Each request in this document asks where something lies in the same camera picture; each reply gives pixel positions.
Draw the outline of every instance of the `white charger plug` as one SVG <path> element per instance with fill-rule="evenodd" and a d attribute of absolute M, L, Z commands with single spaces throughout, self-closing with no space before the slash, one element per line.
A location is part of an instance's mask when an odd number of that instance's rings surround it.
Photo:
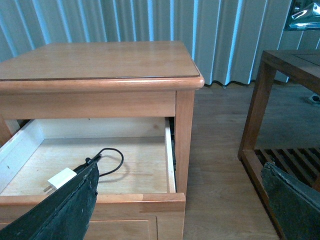
<path fill-rule="evenodd" d="M 58 174 L 54 175 L 48 180 L 48 183 L 50 184 L 48 187 L 46 187 L 43 191 L 45 193 L 51 194 L 54 191 L 61 188 L 63 185 L 65 185 L 68 181 L 70 181 L 73 177 L 75 177 L 77 174 L 72 171 L 70 168 L 65 168 Z"/>

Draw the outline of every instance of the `white curtain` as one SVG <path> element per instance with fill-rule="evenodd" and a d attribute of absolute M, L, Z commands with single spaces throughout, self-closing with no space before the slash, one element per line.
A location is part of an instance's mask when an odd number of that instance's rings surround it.
<path fill-rule="evenodd" d="M 183 41 L 206 84 L 248 84 L 263 50 L 317 49 L 283 31 L 291 0 L 0 0 L 0 61 L 53 42 Z M 277 74 L 276 78 L 287 78 Z"/>

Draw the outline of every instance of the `nightstand top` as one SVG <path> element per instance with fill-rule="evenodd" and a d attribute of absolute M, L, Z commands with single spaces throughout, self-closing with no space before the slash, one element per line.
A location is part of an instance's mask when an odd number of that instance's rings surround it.
<path fill-rule="evenodd" d="M 0 93 L 14 93 L 18 83 L 29 93 L 38 93 L 51 92 L 53 85 L 81 84 L 89 89 L 99 85 L 111 91 L 119 84 L 144 89 L 159 81 L 164 87 L 177 82 L 182 89 L 203 86 L 203 77 L 182 42 L 52 43 L 0 63 Z"/>

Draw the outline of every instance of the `open drawer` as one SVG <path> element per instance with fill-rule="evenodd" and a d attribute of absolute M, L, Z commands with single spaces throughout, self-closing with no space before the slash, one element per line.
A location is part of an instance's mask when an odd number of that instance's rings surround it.
<path fill-rule="evenodd" d="M 124 163 L 98 183 L 85 239 L 182 239 L 185 195 L 176 193 L 171 133 L 164 117 L 36 119 L 0 148 L 0 228 L 47 195 L 47 180 L 102 148 Z M 120 163 L 105 151 L 100 173 Z"/>

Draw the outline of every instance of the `wooden floor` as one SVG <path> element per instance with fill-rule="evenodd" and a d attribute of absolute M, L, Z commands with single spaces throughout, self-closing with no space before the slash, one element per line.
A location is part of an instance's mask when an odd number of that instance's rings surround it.
<path fill-rule="evenodd" d="M 184 240 L 279 239 L 237 158 L 252 92 L 251 86 L 196 92 Z M 257 147 L 320 146 L 320 107 L 307 103 L 311 94 L 274 85 Z"/>

